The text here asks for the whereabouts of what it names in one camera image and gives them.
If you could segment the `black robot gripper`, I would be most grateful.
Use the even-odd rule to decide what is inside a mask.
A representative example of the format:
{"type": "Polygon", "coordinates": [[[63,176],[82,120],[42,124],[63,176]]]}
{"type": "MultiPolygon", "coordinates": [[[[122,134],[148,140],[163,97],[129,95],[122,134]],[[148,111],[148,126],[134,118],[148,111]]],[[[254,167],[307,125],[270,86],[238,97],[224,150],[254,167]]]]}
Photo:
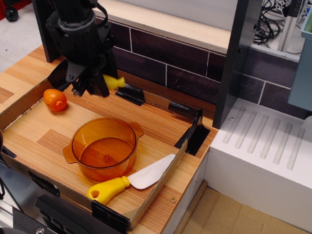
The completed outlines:
{"type": "Polygon", "coordinates": [[[58,12],[54,12],[46,27],[57,50],[66,59],[58,66],[61,75],[53,87],[64,91],[72,85],[74,96],[82,96],[86,89],[91,95],[109,96],[103,75],[117,78],[110,24],[103,21],[97,24],[94,11],[86,20],[74,23],[63,21],[58,12]]]}

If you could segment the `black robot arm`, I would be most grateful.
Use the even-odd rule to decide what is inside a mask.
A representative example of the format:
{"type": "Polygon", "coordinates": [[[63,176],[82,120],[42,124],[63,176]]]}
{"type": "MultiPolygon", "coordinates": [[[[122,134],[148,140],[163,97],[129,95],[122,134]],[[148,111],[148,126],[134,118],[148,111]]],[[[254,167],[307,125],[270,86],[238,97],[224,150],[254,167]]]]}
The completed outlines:
{"type": "Polygon", "coordinates": [[[113,54],[115,42],[111,25],[105,18],[96,22],[94,8],[108,15],[96,0],[53,0],[53,13],[46,28],[57,51],[66,61],[58,68],[63,74],[53,87],[64,91],[72,86],[75,96],[84,92],[107,97],[108,86],[104,75],[117,78],[113,54]]]}

